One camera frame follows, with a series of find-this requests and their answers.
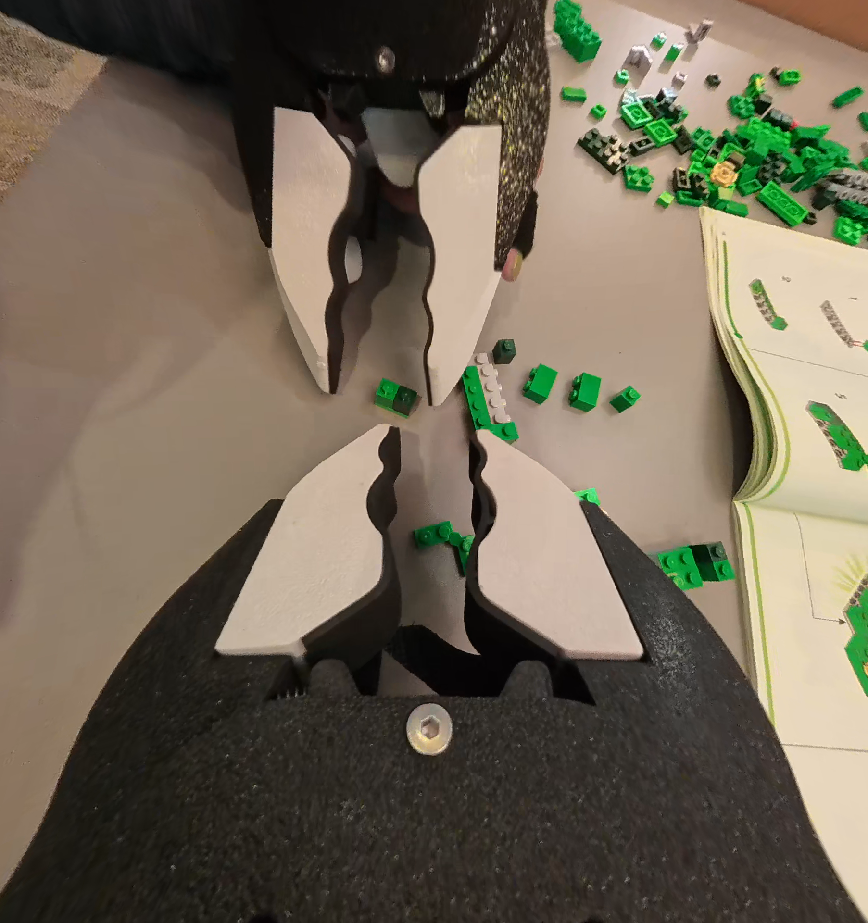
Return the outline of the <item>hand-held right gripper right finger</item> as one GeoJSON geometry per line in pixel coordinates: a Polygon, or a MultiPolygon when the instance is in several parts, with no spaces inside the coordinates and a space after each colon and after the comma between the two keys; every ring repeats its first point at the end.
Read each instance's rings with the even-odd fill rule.
{"type": "Polygon", "coordinates": [[[464,626],[477,652],[550,663],[642,659],[642,641],[574,492],[486,430],[471,443],[471,480],[464,626]]]}

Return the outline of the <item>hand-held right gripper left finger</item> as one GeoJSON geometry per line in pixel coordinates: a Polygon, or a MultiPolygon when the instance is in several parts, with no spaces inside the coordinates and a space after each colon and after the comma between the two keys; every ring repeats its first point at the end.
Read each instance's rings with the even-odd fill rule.
{"type": "Polygon", "coordinates": [[[358,670],[402,616],[389,526],[400,430],[379,424],[312,469],[281,503],[216,641],[221,655],[287,655],[358,670]]]}

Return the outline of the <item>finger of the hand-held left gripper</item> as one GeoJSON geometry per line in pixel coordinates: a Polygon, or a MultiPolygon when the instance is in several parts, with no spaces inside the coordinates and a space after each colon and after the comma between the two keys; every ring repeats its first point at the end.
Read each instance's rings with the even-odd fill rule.
{"type": "Polygon", "coordinates": [[[346,252],[363,196],[356,145],[312,111],[276,107],[269,256],[290,329],[326,394],[339,387],[346,252]]]}
{"type": "Polygon", "coordinates": [[[501,127],[464,125],[418,171],[420,216],[431,238],[424,293],[428,400],[440,406],[463,375],[496,294],[501,127]]]}

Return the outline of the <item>green and dark green bricks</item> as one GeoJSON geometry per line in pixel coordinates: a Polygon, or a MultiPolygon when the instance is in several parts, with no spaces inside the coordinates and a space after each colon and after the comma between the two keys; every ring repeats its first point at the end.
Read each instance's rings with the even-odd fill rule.
{"type": "Polygon", "coordinates": [[[407,419],[414,412],[418,400],[417,391],[383,377],[377,386],[373,403],[379,409],[407,419]]]}

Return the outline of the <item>person's left hand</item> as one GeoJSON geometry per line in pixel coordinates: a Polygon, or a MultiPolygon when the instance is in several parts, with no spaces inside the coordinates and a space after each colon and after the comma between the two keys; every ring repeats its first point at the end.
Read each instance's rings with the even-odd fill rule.
{"type": "Polygon", "coordinates": [[[523,261],[532,251],[537,214],[538,192],[536,188],[533,188],[524,206],[518,229],[501,272],[505,281],[514,282],[517,280],[523,261]]]}

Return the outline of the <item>green angled plate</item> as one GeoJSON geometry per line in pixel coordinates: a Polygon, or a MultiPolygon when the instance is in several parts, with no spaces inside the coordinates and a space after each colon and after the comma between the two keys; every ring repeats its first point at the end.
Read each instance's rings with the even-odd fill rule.
{"type": "Polygon", "coordinates": [[[451,522],[430,524],[414,530],[415,547],[418,549],[445,546],[451,548],[460,573],[466,575],[467,562],[472,551],[474,535],[464,536],[452,528],[451,522]]]}

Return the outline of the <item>large green brick assembly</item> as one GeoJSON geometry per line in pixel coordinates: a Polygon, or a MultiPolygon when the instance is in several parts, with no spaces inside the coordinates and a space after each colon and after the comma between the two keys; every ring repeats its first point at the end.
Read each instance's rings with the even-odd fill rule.
{"type": "Polygon", "coordinates": [[[736,575],[723,543],[716,541],[645,552],[600,508],[592,488],[573,495],[584,509],[601,560],[620,596],[627,602],[657,602],[701,588],[724,583],[736,575]]]}

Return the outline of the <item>grey and green brick assembly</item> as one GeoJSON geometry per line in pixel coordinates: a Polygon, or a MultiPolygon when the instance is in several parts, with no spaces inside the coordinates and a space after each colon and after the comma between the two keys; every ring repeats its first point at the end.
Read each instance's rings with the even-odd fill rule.
{"type": "Polygon", "coordinates": [[[461,384],[474,429],[492,432],[507,443],[516,442],[518,428],[508,412],[497,366],[489,353],[474,354],[461,384]]]}

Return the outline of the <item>dark cloth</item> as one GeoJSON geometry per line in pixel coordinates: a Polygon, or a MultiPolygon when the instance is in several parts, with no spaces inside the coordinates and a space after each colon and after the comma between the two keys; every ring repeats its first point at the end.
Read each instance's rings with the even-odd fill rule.
{"type": "Polygon", "coordinates": [[[88,52],[215,81],[263,26],[254,2],[0,1],[0,12],[88,52]]]}

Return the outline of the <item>patterned rug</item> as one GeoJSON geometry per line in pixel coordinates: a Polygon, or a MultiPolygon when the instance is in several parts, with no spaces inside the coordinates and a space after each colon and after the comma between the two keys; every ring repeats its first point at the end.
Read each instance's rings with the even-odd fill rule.
{"type": "Polygon", "coordinates": [[[0,204],[105,64],[0,13],[0,204]]]}

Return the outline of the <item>pile of loose bricks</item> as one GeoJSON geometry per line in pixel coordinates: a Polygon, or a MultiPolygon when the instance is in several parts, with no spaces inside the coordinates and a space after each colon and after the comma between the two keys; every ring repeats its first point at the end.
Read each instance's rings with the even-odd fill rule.
{"type": "Polygon", "coordinates": [[[834,216],[832,238],[855,247],[868,245],[868,111],[856,121],[866,133],[859,151],[830,137],[831,125],[807,125],[779,109],[771,89],[797,86],[797,68],[755,72],[739,93],[727,98],[734,123],[719,132],[689,128],[689,111],[680,93],[686,71],[675,72],[657,93],[640,91],[640,77],[660,55],[664,71],[699,46],[713,26],[692,24],[685,41],[669,41],[664,31],[629,49],[613,84],[621,90],[610,110],[598,103],[588,111],[591,124],[575,145],[624,190],[649,194],[655,177],[645,161],[659,150],[680,158],[655,204],[673,204],[747,217],[748,200],[763,206],[790,228],[814,226],[819,212],[834,216]]]}

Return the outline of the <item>brick building instruction booklet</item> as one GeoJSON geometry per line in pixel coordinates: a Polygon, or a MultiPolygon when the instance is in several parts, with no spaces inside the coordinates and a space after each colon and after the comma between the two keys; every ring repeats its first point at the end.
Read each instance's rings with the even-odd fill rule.
{"type": "Polygon", "coordinates": [[[733,501],[751,677],[868,921],[868,250],[700,218],[711,317],[751,415],[733,501]]]}

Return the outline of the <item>brown board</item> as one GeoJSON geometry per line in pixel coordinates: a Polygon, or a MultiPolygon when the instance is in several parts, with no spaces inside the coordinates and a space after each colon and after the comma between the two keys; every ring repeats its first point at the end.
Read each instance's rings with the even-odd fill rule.
{"type": "Polygon", "coordinates": [[[868,52],[868,1],[744,1],[744,4],[868,52]]]}

